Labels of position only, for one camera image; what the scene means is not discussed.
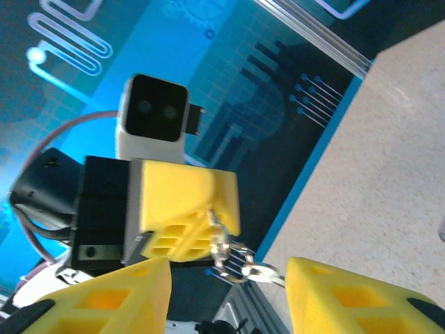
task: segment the gear graphic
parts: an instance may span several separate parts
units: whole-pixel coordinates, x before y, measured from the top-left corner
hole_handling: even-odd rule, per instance
[[[205,29],[221,23],[227,10],[227,0],[177,0],[184,17]]]
[[[162,7],[162,13],[169,18],[175,19],[179,16],[181,9],[174,0],[167,0]]]

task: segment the black cable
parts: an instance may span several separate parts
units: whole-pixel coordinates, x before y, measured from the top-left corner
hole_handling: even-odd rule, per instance
[[[66,241],[70,239],[70,228],[61,228],[59,230],[46,230],[37,226],[35,223],[31,221],[27,214],[25,214],[21,209],[10,204],[14,213],[19,217],[20,221],[31,231],[37,233],[38,235],[56,241]]]

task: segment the pink cable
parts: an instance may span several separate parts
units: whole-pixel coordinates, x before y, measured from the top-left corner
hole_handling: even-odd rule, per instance
[[[38,155],[43,151],[45,147],[49,145],[56,137],[60,136],[63,132],[79,125],[81,123],[88,122],[90,120],[99,120],[100,118],[112,118],[117,117],[117,111],[100,111],[98,113],[89,113],[87,115],[79,116],[73,120],[69,120],[66,123],[63,123],[60,127],[50,132],[46,137],[42,139],[39,145],[30,153],[28,159],[25,161],[23,169],[27,168],[33,160],[38,157]]]
[[[73,120],[69,120],[68,122],[63,123],[60,127],[50,132],[46,137],[42,139],[42,141],[37,145],[37,147],[34,148],[34,150],[30,153],[28,156],[28,159],[26,159],[22,172],[28,168],[28,166],[33,162],[33,160],[39,156],[39,154],[58,136],[60,136],[63,132],[75,127],[76,125],[79,125],[81,123],[88,122],[90,120],[99,120],[101,118],[112,118],[117,117],[118,112],[117,111],[100,111],[97,113],[89,113],[87,115],[79,116]],[[44,268],[47,266],[56,263],[56,259],[48,253],[48,251],[42,246],[42,244],[38,241],[37,237],[34,235],[34,233],[28,229],[22,222],[21,218],[19,217],[19,223],[22,227],[22,230],[30,242],[30,244],[33,246],[35,251],[39,253],[39,255],[46,261],[46,263],[42,263],[41,265],[34,268],[30,273],[28,273],[26,276],[24,276],[22,279],[20,279],[19,283],[17,284],[15,291],[19,291],[19,289],[26,284],[26,281],[32,279],[35,275],[41,272]]]

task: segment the mounting hole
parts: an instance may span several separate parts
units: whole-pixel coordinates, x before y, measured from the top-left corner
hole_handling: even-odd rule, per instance
[[[85,255],[88,257],[94,257],[96,255],[96,248],[94,247],[88,247],[85,250]]]

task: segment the white camera housing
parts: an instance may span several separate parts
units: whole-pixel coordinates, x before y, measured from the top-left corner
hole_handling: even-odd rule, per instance
[[[184,111],[184,116],[182,118],[182,126],[181,132],[179,134],[179,139],[177,139],[176,141],[165,141],[156,138],[148,138],[145,136],[137,136],[134,134],[130,134],[127,131],[127,120],[129,118],[129,114],[137,112],[137,110],[131,109],[129,107],[131,97],[130,92],[132,90],[134,79],[136,77],[128,80],[128,82],[125,84],[124,92],[122,93],[120,98],[118,121],[115,133],[117,158],[121,160],[149,159],[172,162],[176,164],[184,164],[184,146],[186,137],[185,128],[188,117],[188,108],[190,105],[188,103],[188,91],[186,98],[186,110]]]

